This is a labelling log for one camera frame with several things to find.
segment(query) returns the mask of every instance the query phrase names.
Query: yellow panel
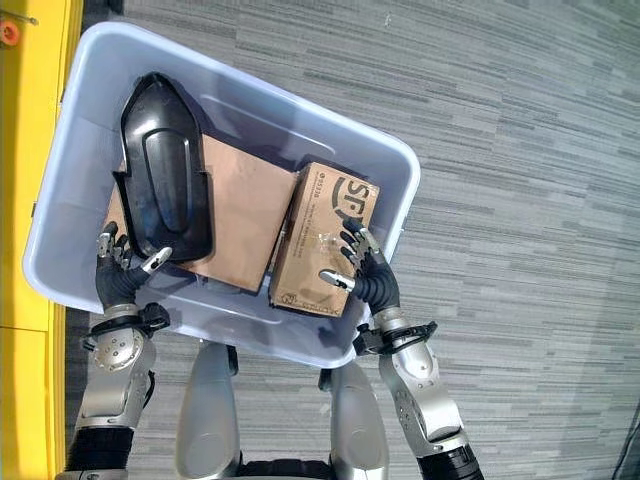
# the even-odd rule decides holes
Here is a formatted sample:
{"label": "yellow panel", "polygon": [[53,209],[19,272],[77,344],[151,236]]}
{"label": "yellow panel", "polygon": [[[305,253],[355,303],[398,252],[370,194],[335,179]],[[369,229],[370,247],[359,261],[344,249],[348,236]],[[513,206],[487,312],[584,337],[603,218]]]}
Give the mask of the yellow panel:
{"label": "yellow panel", "polygon": [[2,351],[2,478],[49,478],[46,333],[0,328]]}
{"label": "yellow panel", "polygon": [[2,0],[20,43],[0,48],[0,352],[3,479],[53,478],[64,468],[64,308],[22,276],[22,253],[64,82],[80,34],[82,0]]}
{"label": "yellow panel", "polygon": [[48,326],[48,302],[26,284],[21,258],[53,137],[61,79],[67,65],[66,58],[61,62],[61,56],[68,53],[73,3],[81,7],[70,0],[2,2],[2,10],[38,20],[38,25],[32,25],[13,19],[21,31],[20,42],[15,47],[0,49],[2,326],[30,330],[46,330]]}

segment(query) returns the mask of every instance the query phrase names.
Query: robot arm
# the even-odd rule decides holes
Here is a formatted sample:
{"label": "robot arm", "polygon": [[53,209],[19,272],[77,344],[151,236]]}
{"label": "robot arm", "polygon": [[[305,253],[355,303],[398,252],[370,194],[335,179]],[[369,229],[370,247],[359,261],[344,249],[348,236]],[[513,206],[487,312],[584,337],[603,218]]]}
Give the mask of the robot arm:
{"label": "robot arm", "polygon": [[66,469],[56,480],[124,480],[133,433],[142,409],[153,393],[151,367],[156,351],[153,332],[169,325],[169,315],[151,303],[143,310],[135,294],[166,262],[170,248],[161,249],[139,267],[128,269],[127,238],[115,223],[98,238],[96,289],[103,304],[103,321],[84,342],[95,368],[82,399]]}
{"label": "robot arm", "polygon": [[398,284],[368,229],[349,219],[341,237],[342,253],[356,268],[349,278],[323,270],[325,281],[367,302],[374,330],[358,328],[358,355],[380,355],[380,375],[389,388],[396,414],[425,480],[483,480],[469,446],[456,403],[440,380],[436,356],[427,345],[435,322],[411,326],[400,310]]}

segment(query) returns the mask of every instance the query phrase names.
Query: light blue plastic bin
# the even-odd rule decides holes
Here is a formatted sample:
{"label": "light blue plastic bin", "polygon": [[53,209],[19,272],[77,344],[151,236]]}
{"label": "light blue plastic bin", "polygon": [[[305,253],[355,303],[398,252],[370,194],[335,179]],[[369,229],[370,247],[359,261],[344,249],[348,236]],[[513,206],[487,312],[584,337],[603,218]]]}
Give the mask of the light blue plastic bin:
{"label": "light blue plastic bin", "polygon": [[[371,228],[385,254],[393,254],[420,181],[406,144],[166,38],[106,22],[80,41],[40,188],[23,261],[38,292],[102,311],[94,287],[96,238],[114,186],[111,172],[122,160],[120,115],[136,79],[151,71],[180,82],[219,130],[245,145],[270,146],[294,168],[315,155],[378,185]],[[321,368],[353,358],[355,327],[369,314],[361,302],[350,300],[342,318],[296,314],[269,307],[268,282],[252,296],[159,274],[138,300],[162,303],[171,328],[185,335]]]}

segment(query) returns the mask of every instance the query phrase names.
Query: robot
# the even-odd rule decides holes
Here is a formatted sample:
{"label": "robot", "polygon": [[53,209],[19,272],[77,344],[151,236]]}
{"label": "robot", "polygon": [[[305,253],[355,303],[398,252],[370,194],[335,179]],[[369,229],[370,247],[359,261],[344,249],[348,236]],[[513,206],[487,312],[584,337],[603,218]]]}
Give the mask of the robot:
{"label": "robot", "polygon": [[[439,375],[427,340],[436,325],[412,326],[400,309],[391,267],[369,230],[348,219],[342,253],[355,278],[332,270],[320,277],[366,302],[373,329],[358,327],[358,355],[378,355],[379,371],[395,403],[398,420],[429,480],[483,480],[456,403]],[[165,247],[130,267],[125,235],[107,225],[98,238],[96,289],[104,318],[84,342],[95,372],[90,374],[78,413],[66,469],[57,480],[124,480],[134,431],[151,398],[155,361],[153,333],[169,325],[156,303],[140,310],[136,291],[171,256]],[[176,440],[176,469],[188,480],[254,478],[301,480],[386,480],[389,450],[380,410],[355,361],[323,370],[319,387],[331,394],[331,452],[328,462],[294,459],[243,462],[231,377],[237,372],[232,347],[205,342],[187,387]]]}

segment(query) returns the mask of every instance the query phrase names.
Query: copper-colored box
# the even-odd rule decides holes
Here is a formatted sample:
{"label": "copper-colored box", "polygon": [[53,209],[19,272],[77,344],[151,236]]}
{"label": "copper-colored box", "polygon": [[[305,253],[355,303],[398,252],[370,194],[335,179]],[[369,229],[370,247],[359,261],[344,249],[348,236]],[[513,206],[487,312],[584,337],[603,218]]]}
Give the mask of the copper-colored box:
{"label": "copper-colored box", "polygon": [[332,317],[342,315],[347,293],[324,282],[318,272],[330,268],[353,274],[353,266],[340,253],[342,221],[354,217],[368,225],[378,190],[320,163],[305,167],[269,287],[273,305]]}
{"label": "copper-colored box", "polygon": [[[209,257],[184,263],[189,271],[257,292],[269,264],[296,185],[297,174],[226,143],[202,136],[204,164],[211,175],[215,249]],[[124,231],[117,188],[107,222]]]}

